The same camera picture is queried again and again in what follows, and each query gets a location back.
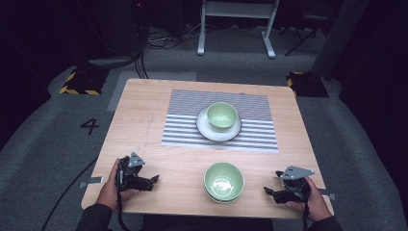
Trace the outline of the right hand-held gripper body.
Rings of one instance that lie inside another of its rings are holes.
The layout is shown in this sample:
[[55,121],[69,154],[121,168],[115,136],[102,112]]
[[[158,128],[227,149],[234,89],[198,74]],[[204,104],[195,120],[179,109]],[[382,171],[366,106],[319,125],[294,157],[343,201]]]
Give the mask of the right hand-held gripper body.
[[295,166],[288,166],[284,171],[276,171],[276,175],[283,181],[285,188],[276,195],[284,196],[286,202],[305,202],[311,194],[310,186],[305,178],[314,173],[313,170]]

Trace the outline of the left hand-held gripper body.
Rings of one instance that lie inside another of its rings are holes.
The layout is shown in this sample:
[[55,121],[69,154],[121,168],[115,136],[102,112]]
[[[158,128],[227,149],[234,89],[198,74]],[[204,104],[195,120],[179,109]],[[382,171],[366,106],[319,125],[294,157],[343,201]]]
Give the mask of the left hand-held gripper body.
[[121,192],[129,189],[146,190],[144,180],[139,177],[139,172],[144,164],[145,161],[135,152],[119,160],[116,182]]

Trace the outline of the white plate with dark rim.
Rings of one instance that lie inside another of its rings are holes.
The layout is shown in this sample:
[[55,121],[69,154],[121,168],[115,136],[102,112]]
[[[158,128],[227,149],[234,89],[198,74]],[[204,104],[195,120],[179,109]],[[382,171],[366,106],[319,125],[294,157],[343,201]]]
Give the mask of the white plate with dark rim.
[[242,120],[238,117],[236,123],[227,131],[218,131],[207,118],[207,108],[201,110],[196,118],[196,127],[199,133],[211,141],[230,141],[235,138],[242,129]]

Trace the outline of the green ceramic bowl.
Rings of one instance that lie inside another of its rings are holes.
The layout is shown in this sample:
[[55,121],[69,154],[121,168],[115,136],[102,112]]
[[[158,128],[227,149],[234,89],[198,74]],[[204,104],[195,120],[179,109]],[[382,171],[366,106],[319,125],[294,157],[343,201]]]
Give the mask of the green ceramic bowl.
[[220,132],[228,131],[238,121],[238,112],[236,108],[226,102],[216,102],[210,105],[206,116],[210,125]]
[[235,201],[238,197],[237,196],[227,196],[227,197],[216,197],[212,195],[209,191],[206,191],[206,194],[214,201],[217,203],[232,203]]
[[203,185],[216,197],[239,197],[244,188],[241,171],[230,163],[215,163],[204,173]]

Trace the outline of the person's right hand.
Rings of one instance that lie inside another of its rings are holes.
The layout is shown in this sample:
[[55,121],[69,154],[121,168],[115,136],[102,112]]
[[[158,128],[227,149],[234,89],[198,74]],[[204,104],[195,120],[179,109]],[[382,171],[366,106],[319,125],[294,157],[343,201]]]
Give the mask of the person's right hand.
[[298,212],[304,212],[306,210],[306,207],[309,207],[308,218],[313,222],[320,221],[325,218],[330,218],[332,214],[328,209],[327,204],[323,199],[321,193],[319,192],[317,186],[309,177],[306,177],[305,180],[307,181],[311,189],[308,203],[288,201],[285,203],[285,206]]

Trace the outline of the person's left hand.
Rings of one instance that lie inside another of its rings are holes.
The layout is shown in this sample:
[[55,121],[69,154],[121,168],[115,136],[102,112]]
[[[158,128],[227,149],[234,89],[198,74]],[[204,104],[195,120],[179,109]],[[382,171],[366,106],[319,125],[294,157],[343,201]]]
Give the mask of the person's left hand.
[[[111,173],[109,175],[109,178],[107,182],[104,184],[102,187],[96,203],[97,204],[103,204],[111,208],[113,211],[117,209],[118,204],[117,204],[117,193],[118,190],[116,189],[116,174],[117,174],[117,165],[118,165],[119,159],[115,160],[115,163],[113,165],[113,168],[111,170]],[[127,201],[131,199],[134,195],[139,193],[139,190],[134,190],[130,189],[124,192],[121,192],[121,198],[123,201]]]

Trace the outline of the grey striped placemat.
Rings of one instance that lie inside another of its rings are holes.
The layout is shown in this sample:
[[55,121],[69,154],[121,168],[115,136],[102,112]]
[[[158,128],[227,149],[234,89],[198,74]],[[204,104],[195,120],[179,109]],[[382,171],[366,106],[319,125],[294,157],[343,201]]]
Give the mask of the grey striped placemat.
[[[242,120],[240,133],[230,141],[211,141],[196,127],[201,110],[216,102],[227,102]],[[252,152],[279,151],[268,98],[260,94],[174,90],[170,96],[162,144]]]

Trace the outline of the black yellow-striped floor plate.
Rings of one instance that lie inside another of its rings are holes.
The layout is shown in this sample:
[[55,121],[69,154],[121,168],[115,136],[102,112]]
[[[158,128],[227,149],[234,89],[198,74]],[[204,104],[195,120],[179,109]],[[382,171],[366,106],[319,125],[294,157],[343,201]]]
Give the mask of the black yellow-striped floor plate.
[[311,72],[289,72],[286,79],[296,97],[328,97],[321,79]]
[[82,71],[75,68],[68,75],[60,93],[100,95],[109,69]]

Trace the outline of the grey flat stand base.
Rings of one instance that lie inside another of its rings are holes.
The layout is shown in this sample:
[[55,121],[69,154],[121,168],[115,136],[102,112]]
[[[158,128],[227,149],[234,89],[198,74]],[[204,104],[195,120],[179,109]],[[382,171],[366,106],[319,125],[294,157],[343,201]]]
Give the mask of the grey flat stand base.
[[134,61],[135,59],[131,57],[113,57],[110,59],[94,59],[90,60],[89,63],[101,69],[115,69],[132,64]]

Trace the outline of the grey curtain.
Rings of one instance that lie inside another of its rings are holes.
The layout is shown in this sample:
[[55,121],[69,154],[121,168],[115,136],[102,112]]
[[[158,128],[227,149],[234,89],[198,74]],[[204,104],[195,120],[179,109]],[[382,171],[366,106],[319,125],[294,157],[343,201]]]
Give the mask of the grey curtain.
[[338,17],[321,47],[310,71],[329,77],[357,28],[370,0],[344,0]]

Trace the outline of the white metal desk frame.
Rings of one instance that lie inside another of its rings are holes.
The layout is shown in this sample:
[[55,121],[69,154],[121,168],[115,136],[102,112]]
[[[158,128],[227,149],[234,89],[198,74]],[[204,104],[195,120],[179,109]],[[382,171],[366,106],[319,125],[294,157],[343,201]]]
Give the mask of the white metal desk frame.
[[255,18],[267,19],[267,28],[261,33],[264,46],[268,57],[274,59],[275,51],[270,41],[270,32],[277,14],[280,0],[273,0],[271,3],[238,3],[238,2],[219,2],[203,0],[200,14],[200,34],[197,45],[197,55],[203,56],[205,53],[206,40],[206,18],[214,17],[239,17],[239,18]]

